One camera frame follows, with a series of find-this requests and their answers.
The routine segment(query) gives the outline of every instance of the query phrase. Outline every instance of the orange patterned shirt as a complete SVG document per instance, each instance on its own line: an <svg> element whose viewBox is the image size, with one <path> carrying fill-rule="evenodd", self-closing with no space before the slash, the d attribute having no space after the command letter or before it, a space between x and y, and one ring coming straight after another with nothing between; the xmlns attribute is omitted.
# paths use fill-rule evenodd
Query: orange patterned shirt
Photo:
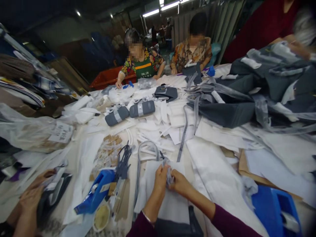
<svg viewBox="0 0 316 237"><path fill-rule="evenodd" d="M192 59L192 63L202 63L206 58L211 57L211 38L205 37L205 39L199 43L199 45L193 53L190 51L190 44L188 39L186 39L185 41L176 46L171 63L174 63L176 66L178 64L178 73L181 73L182 68L188 63L190 59Z"/></svg>

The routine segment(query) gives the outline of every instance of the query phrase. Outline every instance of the floral shirt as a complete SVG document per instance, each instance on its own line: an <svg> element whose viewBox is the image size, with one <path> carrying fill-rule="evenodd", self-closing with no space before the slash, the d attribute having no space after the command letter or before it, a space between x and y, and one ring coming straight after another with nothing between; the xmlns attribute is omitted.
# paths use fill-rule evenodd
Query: floral shirt
<svg viewBox="0 0 316 237"><path fill-rule="evenodd" d="M182 68L192 59L192 63L204 62L206 58L212 57L211 38L205 37L195 51L190 51L190 44L188 39L178 44L174 50L171 63L178 64L178 73L182 72Z"/></svg>
<svg viewBox="0 0 316 237"><path fill-rule="evenodd" d="M154 70L157 72L159 69L159 66L165 61L164 58L161 55L159 55L158 53L156 53L156 51L145 48L145 60L147 60L148 57L150 57L150 62L152 64ZM137 61L130 60L128 58L125 61L125 64L121 69L121 72L123 72L125 74L125 76L127 76L131 72L131 70L136 72L135 62L137 62Z"/></svg>

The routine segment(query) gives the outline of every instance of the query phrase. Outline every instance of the hand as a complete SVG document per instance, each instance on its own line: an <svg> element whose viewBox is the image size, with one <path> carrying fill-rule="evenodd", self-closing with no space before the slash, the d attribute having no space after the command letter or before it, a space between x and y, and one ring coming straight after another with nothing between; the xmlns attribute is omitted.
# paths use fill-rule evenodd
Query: hand
<svg viewBox="0 0 316 237"><path fill-rule="evenodd" d="M201 65L200 65L200 69L201 69L201 71L203 71L203 69L204 69L204 63L201 63Z"/></svg>
<svg viewBox="0 0 316 237"><path fill-rule="evenodd" d="M115 83L115 85L116 85L116 88L117 88L117 89L121 89L121 88L122 88L122 83L119 81L119 79L118 79L118 81Z"/></svg>
<svg viewBox="0 0 316 237"><path fill-rule="evenodd" d="M46 170L43 173L41 173L39 176L36 177L36 179L31 183L31 185L25 190L32 190L34 188L37 188L40 186L46 179L56 174L56 171L54 169Z"/></svg>
<svg viewBox="0 0 316 237"><path fill-rule="evenodd" d="M175 75L175 74L177 74L177 73L178 73L178 72L177 72L177 69L176 69L176 68L174 68L174 69L171 70L171 74L172 74L172 75Z"/></svg>
<svg viewBox="0 0 316 237"><path fill-rule="evenodd" d="M156 171L155 184L153 193L158 195L160 198L164 199L166 193L166 182L167 182L167 171L168 165L162 168L162 165Z"/></svg>
<svg viewBox="0 0 316 237"><path fill-rule="evenodd" d="M158 80L159 78L160 78L160 76L158 76L158 75L154 75L154 76L153 76L153 79Z"/></svg>
<svg viewBox="0 0 316 237"><path fill-rule="evenodd" d="M37 206L39 204L40 198L43 193L43 186L40 186L35 189L25 191L20 199L20 204L22 207L22 212L24 213L33 213L36 212Z"/></svg>
<svg viewBox="0 0 316 237"><path fill-rule="evenodd" d="M188 198L188 194L194 190L189 181L177 170L171 171L172 177L174 177L173 184L169 186L170 190L176 191L181 196Z"/></svg>

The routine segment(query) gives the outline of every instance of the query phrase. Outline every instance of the dark hair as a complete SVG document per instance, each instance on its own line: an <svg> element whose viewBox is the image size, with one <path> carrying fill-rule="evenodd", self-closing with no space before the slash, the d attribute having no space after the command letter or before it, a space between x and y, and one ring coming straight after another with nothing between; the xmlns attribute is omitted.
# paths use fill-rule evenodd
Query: dark hair
<svg viewBox="0 0 316 237"><path fill-rule="evenodd" d="M207 17L205 12L200 12L194 15L190 22L190 35L204 34L207 24Z"/></svg>
<svg viewBox="0 0 316 237"><path fill-rule="evenodd" d="M144 39L139 35L135 28L130 28L125 32L125 44L128 47L130 44L141 43L145 45Z"/></svg>

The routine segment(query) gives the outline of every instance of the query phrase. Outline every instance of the person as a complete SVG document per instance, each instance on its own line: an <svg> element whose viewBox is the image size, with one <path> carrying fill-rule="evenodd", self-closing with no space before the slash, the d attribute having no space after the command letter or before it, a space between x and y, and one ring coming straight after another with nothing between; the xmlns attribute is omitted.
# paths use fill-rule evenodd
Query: person
<svg viewBox="0 0 316 237"><path fill-rule="evenodd" d="M122 88L122 81L132 70L136 73L136 80L140 78L159 79L165 69L165 60L155 50L144 47L144 40L135 28L126 31L125 44L130 57L118 74L117 88Z"/></svg>
<svg viewBox="0 0 316 237"><path fill-rule="evenodd" d="M309 60L311 54L296 41L293 23L302 0L265 0L252 14L225 50L222 63L232 63L252 49L261 49L283 40L291 51Z"/></svg>
<svg viewBox="0 0 316 237"><path fill-rule="evenodd" d="M172 26L170 24L170 21L167 22L167 26L166 26L166 32L165 32L165 39L168 45L168 49L171 50L172 48L172 37L171 37L171 30L172 30Z"/></svg>
<svg viewBox="0 0 316 237"><path fill-rule="evenodd" d="M211 38L205 37L207 17L205 12L194 15L190 22L189 37L178 44L174 50L170 67L171 74L181 73L183 67L192 60L192 63L200 62L201 71L212 58Z"/></svg>
<svg viewBox="0 0 316 237"><path fill-rule="evenodd" d="M160 206L165 197L167 170L168 166L162 167L162 165L157 169L153 191L144 209L140 212L134 225L127 234L127 237L156 236L154 225L158 218ZM169 190L177 192L200 209L219 230L223 237L260 236L241 220L210 201L203 194L199 193L188 182L183 174L177 170L172 170L171 175L174 178L174 183L169 186Z"/></svg>
<svg viewBox="0 0 316 237"><path fill-rule="evenodd" d="M152 42L152 46L155 46L156 44L158 44L157 31L154 25L151 28L151 42Z"/></svg>
<svg viewBox="0 0 316 237"><path fill-rule="evenodd" d="M7 220L0 223L1 236L35 236L37 230L37 206L44 189L41 184L55 173L54 169L46 170L36 177L22 194Z"/></svg>

